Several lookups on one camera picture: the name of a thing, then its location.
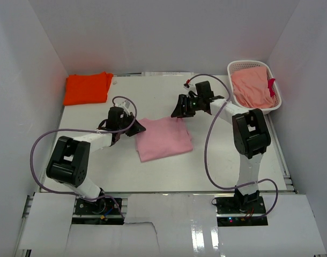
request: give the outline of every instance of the orange cloth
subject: orange cloth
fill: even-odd
[[[102,72],[95,75],[69,75],[63,105],[105,103],[114,75]]]

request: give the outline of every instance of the salmon pink cloth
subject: salmon pink cloth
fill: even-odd
[[[232,74],[234,95],[247,108],[272,108],[274,101],[268,87],[266,67],[253,67]]]
[[[141,119],[146,131],[136,134],[141,162],[183,154],[193,150],[191,136],[181,118]]]

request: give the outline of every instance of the white laundry basket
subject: white laundry basket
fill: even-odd
[[[239,107],[242,107],[242,108],[245,108],[245,109],[248,109],[248,110],[253,109],[253,108],[244,107],[237,101],[236,96],[234,95],[234,87],[233,87],[232,77],[231,76],[235,71],[248,69],[248,68],[252,68],[252,67],[258,67],[258,66],[265,66],[266,67],[266,69],[267,69],[267,79],[268,80],[273,78],[273,75],[272,75],[272,72],[271,72],[270,68],[266,64],[264,64],[262,62],[259,62],[259,61],[250,61],[250,60],[233,61],[233,62],[229,63],[229,65],[228,65],[228,76],[229,76],[229,81],[230,81],[230,87],[231,87],[231,90],[232,90],[232,93],[233,93],[232,100],[233,100],[234,104],[236,104]],[[261,108],[263,114],[268,114],[273,110],[277,110],[281,106],[281,97],[280,97],[280,93],[279,93],[276,82],[273,83],[272,89],[275,92],[275,96],[273,97],[274,107],[272,107],[272,108]]]

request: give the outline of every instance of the gray wall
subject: gray wall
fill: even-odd
[[[327,251],[327,1],[299,3],[269,65],[283,97],[273,122],[292,181],[307,194]]]
[[[29,0],[69,74],[226,74],[266,61],[299,0]]]
[[[12,256],[35,183],[29,152],[57,125],[67,73],[28,0],[0,0],[0,256]],[[52,138],[39,146],[43,170]]]

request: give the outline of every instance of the purple cable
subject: purple cable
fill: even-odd
[[[245,184],[236,185],[236,186],[232,186],[232,187],[222,187],[222,186],[217,185],[212,180],[212,178],[210,176],[210,173],[209,173],[209,168],[207,167],[207,146],[209,144],[209,139],[210,139],[211,131],[212,131],[212,128],[213,128],[213,126],[214,126],[214,124],[216,122],[216,119],[218,118],[218,116],[220,115],[220,113],[222,112],[222,110],[224,109],[224,107],[226,106],[227,102],[230,100],[231,93],[230,93],[230,90],[228,89],[228,87],[223,83],[223,81],[220,80],[219,78],[213,76],[213,75],[209,75],[209,74],[198,74],[198,75],[195,75],[192,78],[190,78],[190,81],[192,79],[196,78],[196,77],[199,77],[199,76],[208,76],[208,77],[214,78],[215,80],[219,81],[224,86],[224,88],[226,89],[226,91],[228,92],[228,98],[227,98],[226,102],[221,106],[221,108],[219,109],[219,111],[215,115],[214,119],[212,120],[211,125],[210,125],[210,128],[209,128],[209,131],[208,131],[207,136],[206,136],[206,140],[205,140],[205,147],[204,147],[204,166],[205,166],[205,171],[206,171],[207,178],[210,180],[210,182],[211,182],[212,185],[214,185],[215,187],[217,187],[217,188],[219,188],[221,190],[235,190],[237,188],[241,188],[241,187],[244,187],[244,186],[255,184],[256,182],[253,181],[253,182],[248,182],[248,183],[245,183]],[[262,183],[264,181],[270,181],[274,185],[274,187],[276,188],[276,198],[274,200],[274,203],[273,203],[272,207],[265,214],[263,214],[261,216],[258,216],[258,217],[255,217],[255,218],[263,218],[263,217],[267,216],[274,209],[274,207],[276,206],[277,201],[278,201],[278,186],[277,186],[276,182],[274,182],[270,178],[264,178],[264,179],[259,180],[257,183],[259,184],[259,183]]]
[[[121,132],[124,132],[124,131],[127,131],[129,128],[131,128],[131,126],[134,124],[134,122],[136,121],[136,116],[137,116],[137,108],[136,108],[136,105],[134,104],[134,102],[132,100],[130,100],[129,98],[127,97],[124,97],[124,96],[115,96],[113,99],[112,99],[112,103],[115,104],[115,99],[118,99],[118,98],[122,98],[122,99],[125,99],[127,101],[129,101],[132,106],[134,107],[135,109],[135,114],[134,114],[134,119],[132,120],[132,122],[130,123],[130,125],[124,129],[121,129],[121,130],[117,130],[117,131],[96,131],[96,130],[76,130],[74,128],[59,128],[59,129],[56,129],[56,130],[50,130],[44,134],[42,134],[41,136],[39,136],[39,138],[36,139],[35,143],[33,144],[33,147],[31,148],[31,151],[30,151],[30,170],[31,170],[31,175],[33,176],[36,184],[39,185],[40,188],[48,191],[49,193],[54,193],[54,194],[71,194],[71,195],[75,195],[75,196],[80,196],[76,193],[73,193],[73,192],[60,192],[60,191],[54,191],[54,190],[51,190],[47,187],[45,187],[44,185],[41,184],[41,182],[37,179],[37,176],[35,174],[35,169],[34,169],[34,152],[35,152],[35,148],[36,148],[36,145],[40,142],[40,140],[42,138],[44,138],[45,136],[49,135],[49,134],[52,134],[52,133],[55,133],[55,132],[62,132],[62,131],[73,131],[73,132],[84,132],[84,133],[101,133],[101,134],[108,134],[108,133],[121,133]],[[124,218],[124,215],[122,214],[121,212],[121,209],[120,207],[118,206],[118,203],[116,202],[115,198],[113,198],[111,195],[107,195],[107,194],[104,194],[104,195],[101,195],[99,197],[96,197],[96,198],[83,198],[84,200],[86,201],[95,201],[95,200],[98,200],[98,199],[102,199],[102,198],[110,198],[111,200],[113,200],[113,202],[117,205],[117,209],[118,211],[120,212],[121,216],[123,219]]]

